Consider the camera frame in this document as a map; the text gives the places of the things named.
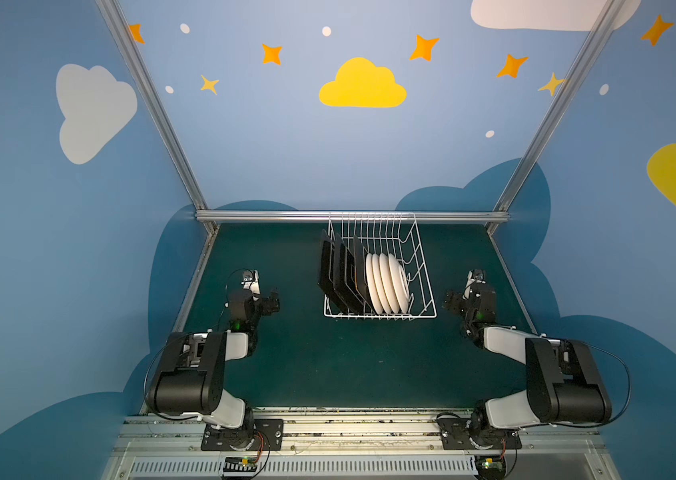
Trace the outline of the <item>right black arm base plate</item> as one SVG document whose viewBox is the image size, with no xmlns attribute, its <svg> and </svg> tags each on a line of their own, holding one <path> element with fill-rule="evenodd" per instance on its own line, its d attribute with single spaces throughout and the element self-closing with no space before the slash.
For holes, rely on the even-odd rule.
<svg viewBox="0 0 676 480">
<path fill-rule="evenodd" d="M 519 450 L 522 441 L 515 430 L 491 426 L 472 427 L 472 421 L 461 417 L 443 416 L 435 419 L 445 450 Z"/>
</svg>

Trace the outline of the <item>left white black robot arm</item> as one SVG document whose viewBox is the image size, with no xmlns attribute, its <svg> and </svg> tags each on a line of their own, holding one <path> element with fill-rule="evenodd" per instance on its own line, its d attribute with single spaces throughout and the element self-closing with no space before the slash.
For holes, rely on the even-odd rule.
<svg viewBox="0 0 676 480">
<path fill-rule="evenodd" d="M 277 291 L 263 297 L 240 289 L 228 304 L 228 329 L 169 336 L 155 372 L 146 375 L 144 401 L 165 419 L 204 422 L 204 451 L 263 451 L 267 429 L 255 424 L 245 400 L 225 389 L 225 370 L 227 363 L 253 355 L 260 320 L 280 311 L 280 298 Z"/>
</svg>

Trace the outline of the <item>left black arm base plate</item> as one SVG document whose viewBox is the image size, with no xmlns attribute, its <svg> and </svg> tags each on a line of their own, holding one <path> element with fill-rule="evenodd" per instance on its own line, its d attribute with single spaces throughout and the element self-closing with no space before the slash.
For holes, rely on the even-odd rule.
<svg viewBox="0 0 676 480">
<path fill-rule="evenodd" d="M 282 419 L 246 420 L 240 428 L 216 428 L 207 424 L 202 451 L 280 451 L 284 436 Z"/>
</svg>

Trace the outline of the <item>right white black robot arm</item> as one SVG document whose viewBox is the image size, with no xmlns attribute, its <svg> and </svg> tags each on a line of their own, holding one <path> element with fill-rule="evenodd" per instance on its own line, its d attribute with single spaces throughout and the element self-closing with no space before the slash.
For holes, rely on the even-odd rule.
<svg viewBox="0 0 676 480">
<path fill-rule="evenodd" d="M 462 293 L 447 291 L 444 300 L 444 307 L 461 317 L 462 335 L 525 367 L 523 390 L 477 403 L 468 425 L 475 446 L 492 448 L 523 428 L 592 428 L 613 420 L 613 404 L 591 346 L 502 326 L 495 304 L 495 290 L 481 281 L 470 283 Z"/>
</svg>

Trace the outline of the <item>black square floral plate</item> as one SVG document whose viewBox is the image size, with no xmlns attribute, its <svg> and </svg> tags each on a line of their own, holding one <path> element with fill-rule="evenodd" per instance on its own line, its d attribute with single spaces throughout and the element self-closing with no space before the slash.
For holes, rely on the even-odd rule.
<svg viewBox="0 0 676 480">
<path fill-rule="evenodd" d="M 334 259 L 332 281 L 334 290 L 343 303 L 342 311 L 350 314 L 355 312 L 355 295 L 347 284 L 347 249 L 342 237 L 334 234 Z"/>
<path fill-rule="evenodd" d="M 332 280 L 334 243 L 326 230 L 321 232 L 320 245 L 321 253 L 318 286 L 332 304 L 331 311 L 333 313 L 343 313 L 346 306 L 337 294 Z"/>
<path fill-rule="evenodd" d="M 362 314 L 364 312 L 365 302 L 362 298 L 356 282 L 356 261 L 349 248 L 349 242 L 343 239 L 343 283 L 344 291 L 348 293 L 350 300 L 346 300 L 349 310 L 353 314 Z"/>
</svg>

